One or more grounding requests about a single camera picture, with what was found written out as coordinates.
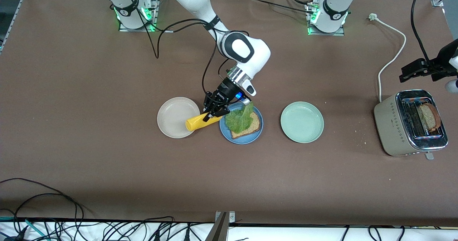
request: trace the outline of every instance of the tabletop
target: tabletop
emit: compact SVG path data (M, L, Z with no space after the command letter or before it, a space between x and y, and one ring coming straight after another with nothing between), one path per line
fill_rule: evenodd
M162 1L160 28L192 18L175 0ZM308 35L304 14L256 0L211 2L228 29L247 30L272 52L252 81L264 118L256 141L232 144L218 124L183 139L157 126L170 98L202 108L201 77L214 45L203 27L164 34L156 59L146 33L118 32L109 0L24 0L0 55L0 178L57 188L85 205L89 218L212 221L226 210L252 223L458 225L456 96L444 89L449 79L398 79L401 67L422 57L410 27L412 0L354 0L343 37ZM403 39L368 21L370 13L407 36L382 74L383 97L425 89L435 99L449 145L433 161L383 151L373 117L376 78ZM452 41L442 9L429 0L417 1L415 19L430 57ZM222 61L217 54L210 65L209 90L221 82ZM281 130L282 110L296 101L324 117L312 143ZM39 192L30 183L2 184L2 207ZM74 208L43 197L18 216L38 215L72 218Z

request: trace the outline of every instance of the yellow bottle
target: yellow bottle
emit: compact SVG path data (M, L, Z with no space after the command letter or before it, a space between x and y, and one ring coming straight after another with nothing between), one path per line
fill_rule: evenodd
M213 124L214 122L218 122L221 117L211 117L207 122L203 121L203 118L207 115L208 113L200 114L196 117L191 117L190 119L186 120L186 128L189 131L194 131L196 129L205 127L207 125Z

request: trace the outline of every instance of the bread slice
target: bread slice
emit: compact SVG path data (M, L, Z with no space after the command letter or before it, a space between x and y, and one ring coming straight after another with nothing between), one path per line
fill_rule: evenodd
M437 109L432 104L422 104L418 109L422 112L420 114L420 120L423 125L426 125L428 131L432 132L440 127L439 112L437 112Z
M250 127L247 130L243 130L242 132L238 134L231 131L230 134L232 135L232 139L237 139L245 135L250 135L260 130L260 121L259 121L259 117L257 116L257 114L255 112L252 112L250 114L250 117L253 119L253 122L250 125Z

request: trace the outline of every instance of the blue plate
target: blue plate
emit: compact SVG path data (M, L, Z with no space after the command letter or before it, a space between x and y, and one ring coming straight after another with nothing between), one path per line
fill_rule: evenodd
M236 110L236 109L242 109L243 108L243 103L237 102L237 103L234 103L232 105L229 105L228 108L229 108L229 111L233 111L233 110ZM235 143L235 144L248 144L248 143L251 143L254 140L256 140L259 137L260 133L262 132L262 128L264 127L264 120L262 119L262 115L260 114L259 110L256 107L254 107L253 111L259 117L259 122L260 122L259 131L256 131L256 132L254 132L254 133L252 133L250 135L245 135L245 136L239 137L237 139L233 139L232 135L230 134L229 128L226 126L226 120L225 120L226 116L223 116L223 118L221 120L219 120L219 129L221 130L221 133L223 134L223 136L227 140L229 140L231 143Z

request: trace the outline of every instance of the lettuce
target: lettuce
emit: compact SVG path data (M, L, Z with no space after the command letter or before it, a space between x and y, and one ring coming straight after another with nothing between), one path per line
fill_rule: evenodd
M244 130L250 128L252 125L253 119L250 115L253 112L253 102L250 102L247 106L244 106L243 109L236 109L231 111L225 116L225 121L227 127L238 134Z

